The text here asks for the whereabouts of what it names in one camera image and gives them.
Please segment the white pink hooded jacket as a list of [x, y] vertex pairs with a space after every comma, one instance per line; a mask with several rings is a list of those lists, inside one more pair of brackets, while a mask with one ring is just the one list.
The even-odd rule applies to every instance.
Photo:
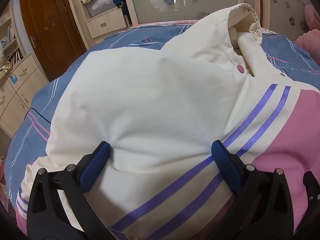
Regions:
[[268, 61], [265, 33], [243, 3], [159, 50], [90, 52], [57, 104], [46, 155], [26, 167], [19, 228], [27, 235], [37, 171], [62, 171], [105, 141], [110, 157], [84, 197], [114, 239], [208, 239], [235, 200], [212, 156], [219, 140], [259, 171], [282, 169], [294, 230], [318, 237], [303, 176], [319, 182], [319, 88]]

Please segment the beige drawer cabinet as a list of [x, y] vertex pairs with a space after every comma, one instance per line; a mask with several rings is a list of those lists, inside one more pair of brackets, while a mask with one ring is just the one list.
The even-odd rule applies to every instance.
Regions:
[[31, 107], [33, 96], [48, 83], [32, 54], [26, 54], [16, 31], [12, 6], [1, 14], [1, 129], [13, 137]]

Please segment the pink pillow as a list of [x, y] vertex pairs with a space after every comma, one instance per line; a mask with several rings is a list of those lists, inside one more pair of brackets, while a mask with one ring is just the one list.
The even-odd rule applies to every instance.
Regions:
[[315, 7], [307, 4], [304, 8], [304, 16], [309, 31], [296, 39], [296, 44], [307, 51], [313, 60], [319, 64], [320, 61], [320, 21]]

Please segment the brown wooden door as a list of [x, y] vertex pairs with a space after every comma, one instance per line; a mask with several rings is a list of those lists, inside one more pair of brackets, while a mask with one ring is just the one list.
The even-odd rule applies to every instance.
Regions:
[[87, 49], [69, 0], [19, 0], [29, 43], [49, 81], [61, 76]]

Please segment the beige wardrobe with glass doors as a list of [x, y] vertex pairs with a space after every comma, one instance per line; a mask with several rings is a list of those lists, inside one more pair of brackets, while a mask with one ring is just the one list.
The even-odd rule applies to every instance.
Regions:
[[200, 20], [212, 12], [239, 3], [251, 5], [261, 25], [295, 40], [308, 31], [304, 8], [309, 0], [125, 0], [122, 8], [113, 8], [92, 17], [80, 0], [69, 0], [87, 48], [107, 35], [135, 25], [155, 22]]

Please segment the clear plastic storage box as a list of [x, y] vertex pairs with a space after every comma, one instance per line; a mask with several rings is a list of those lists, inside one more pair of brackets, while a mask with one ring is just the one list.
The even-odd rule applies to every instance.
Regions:
[[116, 8], [113, 0], [91, 0], [86, 3], [86, 7], [92, 17], [99, 15], [105, 11]]

